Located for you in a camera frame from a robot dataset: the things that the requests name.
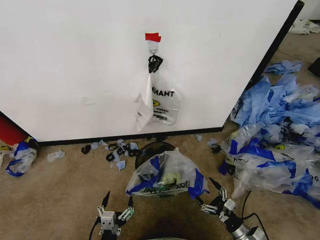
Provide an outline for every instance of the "robotic arm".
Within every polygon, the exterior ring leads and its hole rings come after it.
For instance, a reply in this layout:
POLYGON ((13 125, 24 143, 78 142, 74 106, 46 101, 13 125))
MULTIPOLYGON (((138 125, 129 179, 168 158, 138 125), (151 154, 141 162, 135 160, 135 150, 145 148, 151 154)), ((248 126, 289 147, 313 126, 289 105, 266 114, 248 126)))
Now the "robotic arm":
POLYGON ((265 232, 259 227, 249 228, 244 224, 242 218, 236 216, 233 212, 236 203, 232 199, 228 199, 226 188, 221 187, 211 177, 209 179, 218 190, 219 195, 209 205, 205 204, 200 197, 197 197, 196 201, 201 206, 201 210, 211 215, 218 215, 234 240, 267 240, 265 232))
MULTIPOLYGON (((269 240, 259 227, 250 228, 244 224, 244 219, 236 216, 233 210, 236 203, 228 199, 225 187, 209 177, 212 184, 218 190, 218 196, 210 204, 205 204, 200 197, 195 200, 201 206, 201 210, 210 215, 217 215, 221 222, 226 226, 226 230, 233 236, 234 240, 269 240)), ((133 197, 130 196, 128 207, 123 212, 106 211, 110 191, 104 197, 101 206, 97 207, 98 215, 91 229, 89 240, 91 240, 93 231, 97 224, 101 224, 99 235, 101 240, 116 240, 121 233, 121 228, 134 215, 133 197)))
POLYGON ((107 207, 109 196, 110 191, 104 197, 101 206, 97 207, 99 216, 96 217, 95 223, 89 235, 89 240, 91 240, 93 231, 97 224, 101 224, 99 232, 99 235, 101 235, 101 240, 116 240, 121 233, 120 227, 125 225, 135 213, 132 196, 129 198, 128 207, 123 212, 106 211, 105 208, 107 207))

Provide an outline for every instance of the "beige carpet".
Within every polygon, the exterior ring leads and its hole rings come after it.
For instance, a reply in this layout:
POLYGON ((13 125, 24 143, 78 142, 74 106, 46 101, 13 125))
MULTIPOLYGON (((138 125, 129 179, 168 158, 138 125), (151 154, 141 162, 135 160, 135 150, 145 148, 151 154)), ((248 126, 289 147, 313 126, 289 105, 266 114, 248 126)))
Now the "beige carpet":
MULTIPOLYGON (((320 34, 299 36, 289 34, 274 60, 303 59, 305 65, 297 74, 301 83, 313 83, 320 87, 317 78, 306 71, 320 56, 320 34)), ((206 178, 213 177, 227 187, 229 196, 233 190, 231 176, 222 176, 218 166, 223 161, 221 153, 213 154, 207 146, 209 138, 218 142, 226 139, 236 129, 228 122, 223 132, 202 134, 197 142, 191 135, 172 136, 166 142, 178 147, 182 154, 192 159, 206 178)), ((134 140, 139 147, 152 142, 134 140)), ((89 154, 81 153, 83 144, 43 147, 28 173, 20 178, 0 170, 0 239, 2 240, 85 240, 97 216, 97 206, 110 190, 108 209, 123 211, 128 204, 125 188, 134 171, 134 158, 127 158, 126 168, 119 172, 110 168, 105 160, 109 151, 100 147, 89 154), (65 151, 64 158, 47 161, 47 154, 58 149, 65 151)), ((211 193, 203 199, 209 203, 217 191, 209 184, 211 193)), ((237 200, 241 212, 243 197, 237 200)), ((218 217, 205 214, 187 193, 176 197, 134 197, 135 215, 122 228, 122 240, 143 240, 153 237, 179 237, 189 240, 231 240, 218 217)), ((245 214, 257 213, 272 240, 318 240, 320 210, 309 202, 291 195, 270 191, 251 193, 245 214)), ((255 218, 246 223, 259 225, 255 218)), ((93 233, 100 239, 99 227, 93 233)))

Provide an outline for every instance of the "red object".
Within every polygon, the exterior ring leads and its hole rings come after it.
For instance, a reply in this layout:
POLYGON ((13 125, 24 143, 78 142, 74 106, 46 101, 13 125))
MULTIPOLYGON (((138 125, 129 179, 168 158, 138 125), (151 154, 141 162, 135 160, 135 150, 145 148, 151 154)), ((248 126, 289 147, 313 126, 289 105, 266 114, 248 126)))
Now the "red object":
POLYGON ((28 135, 16 124, 3 115, 0 115, 0 139, 12 146, 24 141, 28 135))
POLYGON ((159 36, 159 33, 146 33, 145 34, 145 40, 150 40, 159 43, 161 41, 161 36, 159 36))

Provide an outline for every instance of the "white wall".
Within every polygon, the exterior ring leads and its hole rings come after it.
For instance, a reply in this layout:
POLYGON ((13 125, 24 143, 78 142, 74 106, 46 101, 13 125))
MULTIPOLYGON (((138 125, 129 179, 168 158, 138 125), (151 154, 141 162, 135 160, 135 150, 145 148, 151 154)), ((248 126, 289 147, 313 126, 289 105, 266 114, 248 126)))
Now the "white wall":
POLYGON ((298 19, 320 20, 320 0, 302 0, 304 2, 298 19))
POLYGON ((221 127, 295 2, 2 0, 0 110, 38 141, 221 127), (145 32, 184 100, 137 132, 145 32))

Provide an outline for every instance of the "black cable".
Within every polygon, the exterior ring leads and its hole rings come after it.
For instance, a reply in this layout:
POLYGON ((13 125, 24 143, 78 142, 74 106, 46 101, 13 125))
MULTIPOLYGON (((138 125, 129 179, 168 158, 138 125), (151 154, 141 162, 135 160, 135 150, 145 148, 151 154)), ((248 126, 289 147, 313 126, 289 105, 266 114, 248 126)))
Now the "black cable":
POLYGON ((266 239, 267 239, 267 240, 270 240, 269 237, 268 237, 267 231, 266 231, 264 225, 262 224, 262 221, 261 221, 260 217, 258 216, 258 214, 256 214, 255 212, 253 212, 253 213, 251 213, 250 215, 244 217, 245 206, 246 206, 246 202, 247 202, 247 200, 248 200, 248 197, 249 197, 250 193, 251 193, 251 191, 248 192, 248 194, 246 195, 246 197, 245 197, 245 199, 244 199, 244 202, 243 202, 243 205, 242 205, 241 218, 242 218, 242 220, 246 220, 246 219, 251 218, 252 216, 256 216, 256 218, 258 219, 258 221, 259 221, 259 223, 260 223, 260 225, 261 225, 262 230, 264 231, 264 234, 265 234, 266 239))
POLYGON ((97 217, 96 220, 95 220, 95 222, 94 222, 94 224, 93 224, 93 226, 92 226, 92 228, 91 228, 90 235, 89 235, 89 240, 91 240, 92 234, 94 233, 94 230, 95 230, 95 227, 96 227, 97 224, 100 223, 100 222, 101 222, 100 217, 97 217))
POLYGON ((246 197, 244 199, 244 202, 243 202, 243 205, 242 205, 242 212, 241 212, 241 218, 242 219, 244 218, 245 206, 246 206, 246 202, 247 202, 247 199, 248 199, 250 193, 251 193, 251 191, 249 191, 248 194, 246 195, 246 197))

